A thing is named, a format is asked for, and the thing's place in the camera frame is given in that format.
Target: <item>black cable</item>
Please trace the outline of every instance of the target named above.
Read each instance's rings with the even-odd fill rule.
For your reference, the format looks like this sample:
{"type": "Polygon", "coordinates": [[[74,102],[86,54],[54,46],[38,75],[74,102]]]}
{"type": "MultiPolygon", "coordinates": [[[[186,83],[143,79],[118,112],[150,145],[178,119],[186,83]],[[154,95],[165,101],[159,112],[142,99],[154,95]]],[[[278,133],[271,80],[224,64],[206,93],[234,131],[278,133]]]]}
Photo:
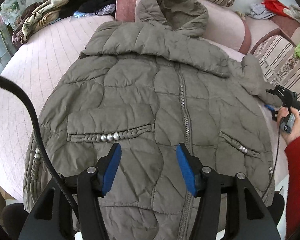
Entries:
{"type": "Polygon", "coordinates": [[[41,133],[40,133],[38,117],[35,112],[34,106],[32,105],[31,100],[29,99],[27,94],[17,84],[13,83],[9,79],[6,79],[2,76],[0,76],[0,88],[5,89],[5,90],[11,92],[12,94],[14,94],[17,98],[19,98],[22,101],[22,103],[27,108],[28,113],[31,118],[33,130],[34,130],[34,137],[37,141],[38,148],[40,150],[40,156],[43,159],[44,163],[46,164],[46,167],[47,167],[49,173],[51,174],[52,178],[54,179],[56,184],[59,186],[63,195],[65,195],[66,199],[68,200],[70,206],[72,207],[72,209],[74,211],[74,214],[76,215],[76,217],[79,221],[78,204],[74,200],[73,196],[69,192],[66,185],[63,183],[63,181],[59,177],[56,170],[54,169],[54,167],[47,155],[46,149],[44,148],[43,140],[42,140],[41,133]]]}
{"type": "Polygon", "coordinates": [[[279,141],[280,141],[280,125],[279,125],[279,129],[278,129],[278,143],[277,143],[277,154],[275,156],[275,161],[274,161],[274,167],[273,167],[273,173],[270,177],[270,181],[269,181],[269,184],[268,184],[268,187],[266,188],[265,192],[263,193],[261,199],[263,199],[263,197],[265,196],[265,194],[267,193],[271,183],[272,183],[272,180],[274,178],[274,171],[275,171],[275,167],[277,166],[277,160],[278,160],[278,153],[279,153],[279,141]]]}

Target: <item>gray cloth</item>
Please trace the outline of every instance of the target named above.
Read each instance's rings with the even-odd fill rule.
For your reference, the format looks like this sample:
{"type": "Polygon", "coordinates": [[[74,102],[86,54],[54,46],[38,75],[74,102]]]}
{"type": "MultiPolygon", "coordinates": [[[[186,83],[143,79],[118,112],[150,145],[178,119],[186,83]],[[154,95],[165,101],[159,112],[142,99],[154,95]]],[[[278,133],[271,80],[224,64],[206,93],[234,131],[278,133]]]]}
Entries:
{"type": "Polygon", "coordinates": [[[112,14],[115,11],[115,4],[109,4],[104,6],[102,9],[96,11],[95,13],[82,13],[79,11],[75,11],[73,13],[74,18],[80,18],[80,17],[87,17],[87,16],[101,16],[101,15],[107,15],[112,14]]]}
{"type": "Polygon", "coordinates": [[[261,20],[269,19],[276,14],[266,9],[266,6],[264,4],[251,4],[250,10],[247,15],[254,19],[261,20]]]}
{"type": "MultiPolygon", "coordinates": [[[[266,122],[254,96],[265,92],[253,55],[242,62],[199,40],[208,11],[195,0],[141,0],[135,23],[107,22],[59,81],[39,122],[47,152],[65,177],[96,164],[116,134],[122,159],[100,198],[110,239],[187,239],[199,199],[186,191],[176,158],[189,152],[221,174],[243,172],[262,195],[273,166],[266,122]],[[247,151],[241,152],[244,146],[247,151]]],[[[50,180],[31,137],[24,203],[30,210],[50,180]]],[[[271,205],[274,181],[264,197],[271,205]]],[[[225,226],[226,199],[219,229],[225,226]]]]}

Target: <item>jacket hood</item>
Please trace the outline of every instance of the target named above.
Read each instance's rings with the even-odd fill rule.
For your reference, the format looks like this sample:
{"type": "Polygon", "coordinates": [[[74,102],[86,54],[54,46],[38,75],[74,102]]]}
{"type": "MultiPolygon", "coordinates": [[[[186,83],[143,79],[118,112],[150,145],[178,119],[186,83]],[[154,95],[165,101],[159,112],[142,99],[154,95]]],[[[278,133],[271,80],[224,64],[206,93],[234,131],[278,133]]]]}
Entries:
{"type": "Polygon", "coordinates": [[[208,22],[208,10],[196,0],[141,0],[136,18],[177,33],[198,38],[208,22]]]}

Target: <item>human hand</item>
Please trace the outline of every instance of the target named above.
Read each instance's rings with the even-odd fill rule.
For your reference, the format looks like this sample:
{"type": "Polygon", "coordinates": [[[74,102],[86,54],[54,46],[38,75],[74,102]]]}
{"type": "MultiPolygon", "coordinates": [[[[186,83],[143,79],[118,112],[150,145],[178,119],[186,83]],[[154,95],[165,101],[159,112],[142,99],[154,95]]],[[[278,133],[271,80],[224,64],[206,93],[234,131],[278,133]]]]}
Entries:
{"type": "MultiPolygon", "coordinates": [[[[291,112],[295,115],[294,124],[291,130],[291,133],[281,132],[282,138],[285,140],[287,145],[291,143],[294,139],[300,136],[300,115],[299,111],[293,107],[290,108],[291,112]]],[[[280,125],[282,118],[286,117],[289,114],[287,107],[281,107],[277,115],[277,124],[280,125]]]]}

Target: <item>jacket zipper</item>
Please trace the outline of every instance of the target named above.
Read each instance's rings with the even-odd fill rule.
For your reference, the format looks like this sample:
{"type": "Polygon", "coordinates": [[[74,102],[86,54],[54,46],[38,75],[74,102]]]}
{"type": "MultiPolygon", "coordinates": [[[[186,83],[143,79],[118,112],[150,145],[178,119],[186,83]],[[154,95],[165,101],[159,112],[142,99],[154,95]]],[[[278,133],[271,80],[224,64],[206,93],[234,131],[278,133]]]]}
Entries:
{"type": "MultiPolygon", "coordinates": [[[[190,118],[189,118],[189,113],[186,108],[186,97],[185,97],[185,82],[183,80],[183,76],[181,75],[180,72],[180,64],[178,64],[175,67],[175,70],[178,74],[179,78],[179,85],[180,85],[180,106],[181,106],[181,111],[183,115],[183,122],[185,125],[185,130],[186,130],[186,141],[185,145],[192,155],[192,144],[191,144],[191,127],[190,127],[190,118]]],[[[178,233],[178,240],[183,240],[185,239],[185,231],[186,231],[186,225],[188,221],[188,215],[189,215],[189,209],[191,206],[193,200],[193,196],[191,195],[190,192],[187,191],[186,193],[186,199],[185,199],[185,204],[183,207],[182,215],[181,215],[181,222],[179,226],[179,233],[178,233]]]]}

